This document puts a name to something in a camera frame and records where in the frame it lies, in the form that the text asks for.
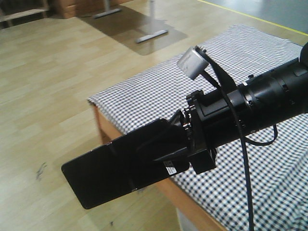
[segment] white label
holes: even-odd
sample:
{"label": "white label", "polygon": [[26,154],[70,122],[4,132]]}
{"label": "white label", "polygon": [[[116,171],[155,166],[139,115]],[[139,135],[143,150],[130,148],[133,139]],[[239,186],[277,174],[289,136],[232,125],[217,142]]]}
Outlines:
{"label": "white label", "polygon": [[173,163],[171,161],[165,161],[164,165],[166,166],[166,169],[169,173],[169,175],[173,175],[175,173],[177,173],[177,170],[175,169]]}

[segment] yellow floor line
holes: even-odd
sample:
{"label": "yellow floor line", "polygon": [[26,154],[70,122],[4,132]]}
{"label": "yellow floor line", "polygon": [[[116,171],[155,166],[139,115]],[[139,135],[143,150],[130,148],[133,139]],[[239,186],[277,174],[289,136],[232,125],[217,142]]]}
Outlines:
{"label": "yellow floor line", "polygon": [[308,34],[305,33],[305,32],[298,31],[298,30],[294,30],[294,29],[292,29],[292,28],[289,28],[289,27],[286,27],[286,26],[283,26],[283,25],[280,25],[280,24],[277,24],[277,23],[273,23],[273,22],[270,22],[270,21],[267,21],[267,20],[264,20],[264,19],[261,19],[261,18],[258,18],[258,17],[254,17],[254,16],[251,16],[251,15],[249,15],[249,14],[242,13],[242,12],[239,12],[239,11],[236,11],[236,10],[232,10],[232,9],[227,8],[227,7],[224,7],[224,6],[220,6],[220,5],[217,5],[217,4],[208,2],[208,1],[204,1],[204,0],[197,0],[197,1],[200,1],[200,2],[203,2],[203,3],[206,3],[206,4],[209,4],[209,5],[212,5],[212,6],[217,6],[217,7],[219,7],[219,8],[225,9],[225,10],[227,10],[227,11],[231,11],[231,12],[234,12],[234,13],[238,13],[238,14],[241,14],[241,15],[244,15],[244,16],[247,16],[247,17],[250,17],[250,18],[253,18],[253,19],[257,19],[257,20],[259,20],[259,21],[261,21],[261,22],[264,22],[264,23],[268,23],[268,24],[271,24],[271,25],[275,25],[275,26],[281,27],[281,28],[283,28],[283,29],[287,29],[287,30],[296,32],[296,33],[298,33],[298,34],[308,36]]}

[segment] cardboard box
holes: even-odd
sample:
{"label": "cardboard box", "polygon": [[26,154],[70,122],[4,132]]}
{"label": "cardboard box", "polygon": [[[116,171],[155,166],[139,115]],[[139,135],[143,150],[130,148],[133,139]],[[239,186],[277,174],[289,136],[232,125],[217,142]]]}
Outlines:
{"label": "cardboard box", "polygon": [[[110,5],[119,5],[130,0],[112,0]],[[71,18],[94,11],[104,11],[104,0],[56,0],[57,13],[62,18]]]}

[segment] wooden shelf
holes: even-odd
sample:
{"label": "wooden shelf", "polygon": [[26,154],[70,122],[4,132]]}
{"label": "wooden shelf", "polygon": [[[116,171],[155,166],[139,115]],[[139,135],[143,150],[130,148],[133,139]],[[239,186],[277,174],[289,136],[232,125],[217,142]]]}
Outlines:
{"label": "wooden shelf", "polygon": [[8,21],[8,20],[12,20],[12,19],[15,19],[15,18],[20,18],[20,17],[36,14],[36,13],[42,13],[42,12],[46,12],[46,11],[48,11],[48,8],[40,7],[40,8],[36,8],[36,9],[31,9],[31,10],[28,10],[28,11],[12,13],[12,14],[4,15],[4,16],[0,17],[0,22],[4,22],[4,21]]}
{"label": "wooden shelf", "polygon": [[12,19],[20,18],[20,17],[25,17],[28,15],[36,14],[36,13],[42,13],[44,18],[47,18],[46,16],[46,11],[49,10],[47,0],[42,0],[42,5],[43,7],[38,7],[35,9],[27,10],[27,11],[22,11],[18,13],[12,13],[9,15],[5,15],[2,10],[0,9],[0,22],[5,22],[7,21],[9,26],[13,26],[12,24]]}

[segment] gingham tablecloth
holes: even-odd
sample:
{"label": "gingham tablecloth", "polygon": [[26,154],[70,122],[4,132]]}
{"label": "gingham tablecloth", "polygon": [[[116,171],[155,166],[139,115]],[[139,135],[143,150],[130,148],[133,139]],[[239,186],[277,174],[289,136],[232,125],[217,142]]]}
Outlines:
{"label": "gingham tablecloth", "polygon": [[[247,80],[299,57],[301,47],[255,28],[234,25],[202,43],[235,80]],[[201,77],[195,81],[176,66],[182,54],[145,70],[89,98],[123,133],[157,118],[169,119],[187,107],[186,95],[214,88]],[[208,67],[207,71],[214,76]],[[278,124],[279,136],[270,146],[247,145],[253,189],[256,231],[308,231],[308,117],[299,115]],[[272,129],[253,135],[272,139]],[[173,180],[204,210],[230,231],[248,230],[247,198],[239,141],[219,147],[217,168],[196,175],[192,168]]]}

